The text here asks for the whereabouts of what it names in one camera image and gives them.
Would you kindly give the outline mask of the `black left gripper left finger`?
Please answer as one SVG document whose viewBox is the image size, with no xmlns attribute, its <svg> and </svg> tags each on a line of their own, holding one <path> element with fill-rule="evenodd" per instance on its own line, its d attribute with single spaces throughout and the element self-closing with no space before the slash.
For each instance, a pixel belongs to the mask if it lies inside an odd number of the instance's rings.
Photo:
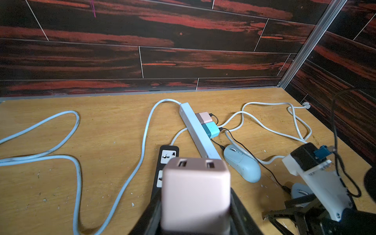
<svg viewBox="0 0 376 235">
<path fill-rule="evenodd" d="M 162 203 L 160 199 L 150 202 L 129 235 L 161 235 Z"/>
</svg>

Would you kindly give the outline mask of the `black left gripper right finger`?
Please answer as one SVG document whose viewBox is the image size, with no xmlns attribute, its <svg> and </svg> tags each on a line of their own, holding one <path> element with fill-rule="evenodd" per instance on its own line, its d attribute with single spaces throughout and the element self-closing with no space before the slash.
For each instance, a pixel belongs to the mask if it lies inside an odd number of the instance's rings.
<svg viewBox="0 0 376 235">
<path fill-rule="evenodd" d="M 230 235 L 263 235 L 241 200 L 231 189 Z"/>
</svg>

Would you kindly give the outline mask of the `grey blue mouse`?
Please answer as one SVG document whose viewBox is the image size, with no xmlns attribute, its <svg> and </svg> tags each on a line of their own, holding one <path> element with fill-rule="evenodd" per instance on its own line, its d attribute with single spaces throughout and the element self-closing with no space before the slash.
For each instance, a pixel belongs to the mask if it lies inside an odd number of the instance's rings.
<svg viewBox="0 0 376 235">
<path fill-rule="evenodd" d="M 305 197 L 311 194 L 313 194 L 313 191 L 307 185 L 304 185 L 301 183 L 295 183 L 292 186 L 292 189 L 291 189 L 292 199 Z"/>
</svg>

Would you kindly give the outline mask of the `white power strip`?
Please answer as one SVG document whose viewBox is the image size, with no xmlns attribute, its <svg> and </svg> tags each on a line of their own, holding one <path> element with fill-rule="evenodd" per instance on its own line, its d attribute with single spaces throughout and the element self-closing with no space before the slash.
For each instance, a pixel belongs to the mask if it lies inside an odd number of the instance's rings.
<svg viewBox="0 0 376 235">
<path fill-rule="evenodd" d="M 200 156 L 206 159 L 218 159 L 221 157 L 217 152 L 215 146 L 212 144 L 210 138 L 205 132 L 202 124 L 195 115 L 191 106 L 188 103 L 180 104 L 179 114 L 190 133 Z"/>
</svg>

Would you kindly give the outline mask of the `teal charger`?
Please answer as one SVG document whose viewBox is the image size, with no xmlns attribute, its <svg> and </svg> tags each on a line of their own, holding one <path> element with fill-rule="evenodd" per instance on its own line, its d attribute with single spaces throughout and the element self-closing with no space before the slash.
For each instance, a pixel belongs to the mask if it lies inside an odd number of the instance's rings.
<svg viewBox="0 0 376 235">
<path fill-rule="evenodd" d="M 218 126 L 213 121 L 202 124 L 202 127 L 210 139 L 217 137 L 220 133 Z"/>
</svg>

